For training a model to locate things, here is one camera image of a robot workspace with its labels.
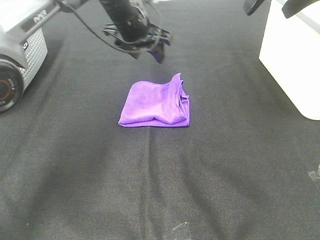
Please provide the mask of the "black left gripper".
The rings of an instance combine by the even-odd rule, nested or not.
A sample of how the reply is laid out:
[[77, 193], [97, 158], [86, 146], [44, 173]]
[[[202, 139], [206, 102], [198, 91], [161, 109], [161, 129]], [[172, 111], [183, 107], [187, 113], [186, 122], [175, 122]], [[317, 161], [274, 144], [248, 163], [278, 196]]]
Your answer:
[[112, 24], [106, 24], [103, 33], [113, 38], [115, 48], [129, 54], [134, 59], [146, 51], [162, 64], [165, 60], [165, 44], [173, 40], [171, 32], [150, 22], [148, 15], [140, 7], [121, 7], [108, 12]]

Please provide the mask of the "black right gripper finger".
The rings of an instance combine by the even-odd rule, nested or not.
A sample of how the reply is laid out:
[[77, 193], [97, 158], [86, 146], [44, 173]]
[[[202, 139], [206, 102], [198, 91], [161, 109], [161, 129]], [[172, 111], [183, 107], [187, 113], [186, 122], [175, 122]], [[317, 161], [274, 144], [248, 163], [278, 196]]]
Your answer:
[[251, 16], [265, 0], [245, 0], [243, 10], [247, 16]]
[[316, 2], [317, 0], [287, 0], [281, 10], [285, 18], [288, 19]]

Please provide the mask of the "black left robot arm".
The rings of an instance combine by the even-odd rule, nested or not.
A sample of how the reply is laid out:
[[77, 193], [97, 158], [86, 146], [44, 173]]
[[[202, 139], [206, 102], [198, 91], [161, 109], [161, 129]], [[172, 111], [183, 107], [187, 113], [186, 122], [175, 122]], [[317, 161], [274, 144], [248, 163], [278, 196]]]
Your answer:
[[[150, 0], [106, 0], [103, 7], [112, 23], [103, 28], [111, 48], [137, 59], [150, 53], [158, 63], [165, 58], [165, 45], [172, 34], [151, 23], [145, 5]], [[59, 12], [76, 12], [84, 0], [2, 0], [0, 2], [0, 112], [12, 109], [42, 66], [48, 49], [42, 26]]]

